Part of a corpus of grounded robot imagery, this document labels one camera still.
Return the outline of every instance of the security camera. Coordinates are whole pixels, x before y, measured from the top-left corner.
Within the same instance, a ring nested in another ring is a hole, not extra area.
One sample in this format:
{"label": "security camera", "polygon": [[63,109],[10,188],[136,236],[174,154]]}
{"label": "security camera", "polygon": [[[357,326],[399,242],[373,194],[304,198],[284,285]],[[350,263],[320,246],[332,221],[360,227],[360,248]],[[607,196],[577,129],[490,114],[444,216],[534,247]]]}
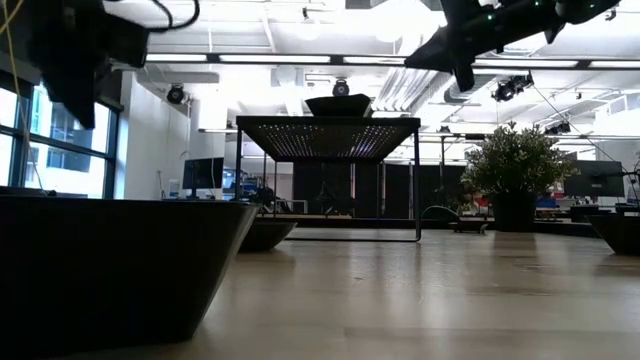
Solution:
{"label": "security camera", "polygon": [[187,102],[188,96],[184,91],[183,84],[172,84],[171,89],[167,92],[167,101],[174,105],[182,105]]}
{"label": "security camera", "polygon": [[333,96],[349,96],[349,85],[347,85],[347,80],[336,80],[336,84],[333,86]]}

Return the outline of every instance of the black cable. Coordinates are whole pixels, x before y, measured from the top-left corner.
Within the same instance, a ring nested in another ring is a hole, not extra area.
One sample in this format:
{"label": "black cable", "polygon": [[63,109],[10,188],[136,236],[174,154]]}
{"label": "black cable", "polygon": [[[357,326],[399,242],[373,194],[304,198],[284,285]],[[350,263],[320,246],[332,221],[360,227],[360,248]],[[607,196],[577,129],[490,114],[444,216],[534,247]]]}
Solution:
{"label": "black cable", "polygon": [[156,4],[156,6],[162,10],[163,13],[165,13],[165,15],[167,15],[167,20],[169,21],[169,25],[164,28],[149,28],[150,32],[166,32],[169,29],[171,29],[173,27],[173,15],[171,14],[171,11],[169,11],[169,9],[167,9],[167,7],[160,2],[160,0],[151,0],[154,4]]}
{"label": "black cable", "polygon": [[[158,0],[151,0],[151,1],[153,1],[153,3],[156,4],[158,7],[160,7],[161,9],[163,7],[164,7],[164,9],[166,9],[166,7],[164,5],[162,5]],[[171,25],[169,25],[168,27],[151,28],[151,29],[149,29],[149,31],[154,32],[154,33],[164,33],[164,32],[167,32],[167,31],[184,29],[184,28],[187,28],[187,27],[193,25],[196,21],[198,21],[198,18],[200,18],[200,1],[199,0],[193,0],[193,7],[194,7],[193,8],[193,15],[191,16],[191,18],[189,20],[185,21],[184,23],[179,24],[179,25],[173,25],[173,16],[172,16],[171,17]]]}
{"label": "black cable", "polygon": [[[551,106],[551,108],[553,109],[553,111],[555,111],[555,112],[556,112],[556,114],[558,114],[562,119],[564,119],[564,121],[566,121],[566,122],[569,124],[569,126],[571,126],[571,127],[572,127],[572,128],[573,128],[573,129],[578,133],[578,134],[580,134],[580,135],[581,135],[581,137],[586,138],[586,139],[587,139],[587,141],[589,141],[589,142],[591,143],[591,145],[593,145],[596,149],[600,150],[600,152],[601,152],[601,153],[603,153],[606,157],[608,157],[611,161],[616,161],[616,159],[612,158],[609,154],[607,154],[607,152],[606,152],[606,151],[602,150],[598,145],[596,145],[596,143],[594,143],[591,139],[589,139],[589,137],[588,137],[588,136],[584,136],[584,134],[583,134],[583,133],[581,133],[581,132],[580,132],[580,130],[578,130],[578,128],[577,128],[575,125],[573,125],[573,124],[571,123],[571,121],[569,121],[568,119],[566,119],[566,118],[564,117],[564,115],[562,115],[562,114],[560,113],[560,111],[558,111],[558,109],[556,109],[556,107],[555,107],[555,106],[553,106],[553,104],[549,101],[549,99],[547,99],[547,97],[546,97],[546,96],[544,96],[544,95],[540,92],[540,90],[538,90],[538,87],[537,87],[537,86],[533,85],[533,88],[534,88],[534,89],[536,89],[536,91],[538,92],[538,94],[540,94],[540,96],[544,99],[544,101],[546,101],[546,102],[547,102],[547,104],[549,104],[549,106]],[[626,172],[626,173],[628,173],[628,172],[629,172],[629,170],[625,169],[624,165],[622,165],[622,170],[623,170],[624,172]],[[633,190],[633,194],[634,194],[634,195],[635,195],[635,197],[636,197],[636,202],[638,203],[637,205],[638,205],[638,207],[640,208],[640,200],[639,200],[639,198],[638,198],[638,194],[636,193],[636,189],[635,189],[635,187],[633,186],[633,180],[634,180],[634,179],[633,179],[633,177],[632,177],[631,175],[627,175],[627,176],[629,176],[629,179],[632,181],[632,183],[631,183],[631,189]]]}

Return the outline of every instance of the computer monitor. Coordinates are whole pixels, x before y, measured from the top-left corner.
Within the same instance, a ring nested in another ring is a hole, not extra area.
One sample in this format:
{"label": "computer monitor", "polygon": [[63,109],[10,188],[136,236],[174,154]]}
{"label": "computer monitor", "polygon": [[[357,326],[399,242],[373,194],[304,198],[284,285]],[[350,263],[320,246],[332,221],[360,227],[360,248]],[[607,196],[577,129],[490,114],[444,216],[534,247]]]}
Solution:
{"label": "computer monitor", "polygon": [[568,196],[624,197],[622,163],[618,161],[574,161],[580,171],[564,181]]}
{"label": "computer monitor", "polygon": [[224,158],[186,160],[182,188],[191,190],[191,198],[197,189],[221,189]]}

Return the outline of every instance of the ceiling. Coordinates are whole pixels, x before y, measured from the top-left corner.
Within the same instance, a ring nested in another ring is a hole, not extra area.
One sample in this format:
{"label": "ceiling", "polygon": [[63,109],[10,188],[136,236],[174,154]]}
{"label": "ceiling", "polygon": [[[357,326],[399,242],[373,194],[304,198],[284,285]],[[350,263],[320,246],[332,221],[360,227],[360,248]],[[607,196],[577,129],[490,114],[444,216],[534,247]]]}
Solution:
{"label": "ceiling", "polygon": [[[154,35],[149,51],[406,56],[428,40],[438,26],[445,25],[440,11],[429,10],[419,0],[388,0],[363,10],[350,9],[350,1],[201,0],[202,14],[195,25]],[[191,0],[163,3],[174,14],[175,22],[191,15]],[[150,0],[107,2],[105,6],[109,12],[147,26],[166,24],[164,14]],[[303,7],[308,9],[308,20],[302,16]],[[640,2],[623,0],[612,21],[606,21],[605,15],[579,26],[568,25],[552,45],[546,45],[544,37],[536,35],[511,44],[505,49],[506,54],[534,58],[640,58],[640,42],[635,41],[640,38]],[[491,98],[496,83],[513,74],[502,71],[485,76],[486,81],[466,94],[463,102],[451,103],[444,94],[455,86],[454,80],[445,74],[385,67],[296,66],[297,86],[291,88],[281,86],[276,69],[277,65],[161,64],[149,65],[147,73],[153,75],[160,88],[168,86],[163,81],[167,74],[217,73],[217,84],[193,84],[187,89],[196,96],[202,87],[223,92],[232,120],[238,114],[291,114],[292,103],[330,96],[335,79],[345,78],[351,93],[364,93],[372,99],[395,96],[389,101],[396,104],[411,97],[411,101],[404,102],[408,107],[395,109],[402,110],[395,115],[420,117],[425,132],[447,125],[455,132],[489,133],[508,121],[515,121],[519,127],[546,126],[560,119],[557,110],[581,132],[593,133],[595,110],[624,94],[640,92],[640,72],[538,70],[532,71],[538,90],[531,88],[510,102],[496,103]]]}

